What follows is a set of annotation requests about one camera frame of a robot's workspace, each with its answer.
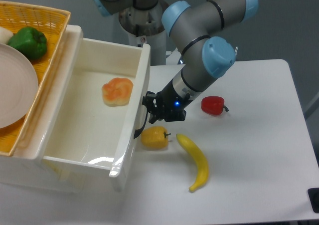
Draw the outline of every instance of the banana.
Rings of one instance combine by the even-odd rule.
[[[200,148],[187,136],[183,134],[176,134],[177,141],[179,144],[188,152],[194,161],[196,162],[197,166],[197,176],[196,180],[193,183],[192,186],[189,187],[189,191],[191,193],[194,193],[197,189],[203,187],[209,176],[209,166],[208,161],[203,154],[203,152],[200,150]]]

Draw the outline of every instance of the toy fruit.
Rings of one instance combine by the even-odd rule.
[[[30,26],[20,29],[7,44],[28,59],[40,59],[47,51],[45,35]]]
[[[193,193],[197,189],[203,187],[208,180],[208,161],[200,148],[190,138],[183,134],[176,134],[176,138],[182,148],[184,148],[194,159],[197,166],[196,180],[193,185],[189,187],[189,191]]]
[[[228,112],[228,108],[224,105],[225,100],[218,96],[208,96],[202,99],[201,109],[210,115],[220,115],[225,109]]]
[[[162,149],[168,145],[167,129],[162,126],[153,126],[141,133],[141,142],[152,149]]]

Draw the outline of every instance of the robotic arm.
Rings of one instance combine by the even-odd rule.
[[[233,47],[212,35],[249,19],[258,9],[258,0],[206,0],[196,8],[185,1],[177,1],[165,9],[158,3],[159,0],[100,1],[111,13],[128,6],[139,11],[152,11],[157,7],[164,11],[161,23],[153,20],[158,25],[153,33],[161,33],[163,25],[180,51],[185,66],[162,91],[156,94],[147,92],[144,96],[143,104],[151,114],[149,122],[152,124],[162,119],[167,122],[185,120],[185,107],[223,76],[236,60]],[[153,15],[161,15],[160,9],[155,9],[157,12]]]
[[[166,33],[161,22],[168,4],[163,0],[94,0],[103,16],[119,14],[130,45],[151,46],[151,65],[166,61]]]

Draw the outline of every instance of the yellow basket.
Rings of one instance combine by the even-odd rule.
[[[47,53],[39,60],[31,61],[38,77],[39,89],[29,112],[20,120],[0,129],[0,155],[12,156],[26,130],[29,117],[39,102],[45,81],[54,64],[63,33],[71,13],[39,5],[0,1],[0,26],[17,33],[23,27],[32,26],[45,34]]]

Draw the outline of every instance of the tabletop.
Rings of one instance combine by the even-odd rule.
[[[158,92],[183,65],[152,66]],[[229,112],[200,108],[221,96]],[[138,142],[126,189],[88,176],[76,194],[0,184],[0,223],[13,224],[239,224],[318,219],[307,190],[319,170],[290,73],[283,60],[236,62],[186,107],[183,122],[158,121],[171,133],[167,149]],[[175,134],[206,155],[210,177],[191,194],[196,167]]]

